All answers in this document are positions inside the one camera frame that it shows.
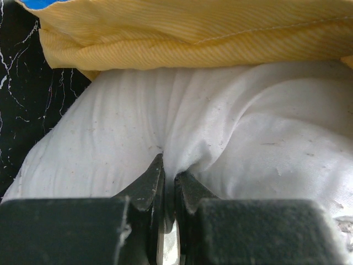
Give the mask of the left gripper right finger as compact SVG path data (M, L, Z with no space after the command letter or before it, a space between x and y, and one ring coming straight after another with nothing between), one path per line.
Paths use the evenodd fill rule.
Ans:
M338 228L310 200L222 200L175 178L181 264L348 264Z

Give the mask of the white pillow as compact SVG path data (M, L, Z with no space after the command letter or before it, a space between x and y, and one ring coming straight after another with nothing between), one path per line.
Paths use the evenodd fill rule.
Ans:
M4 201L112 197L163 155L223 199L352 216L352 70L338 61L102 72L27 154Z

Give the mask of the orange and blue pillowcase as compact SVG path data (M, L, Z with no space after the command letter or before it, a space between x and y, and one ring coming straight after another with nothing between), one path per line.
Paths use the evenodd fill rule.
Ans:
M52 68L112 69L339 59L352 64L351 1L20 1Z

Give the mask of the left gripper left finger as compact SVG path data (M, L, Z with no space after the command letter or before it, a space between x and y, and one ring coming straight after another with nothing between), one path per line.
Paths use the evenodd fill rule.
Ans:
M1 205L2 264L162 264L162 155L112 198Z

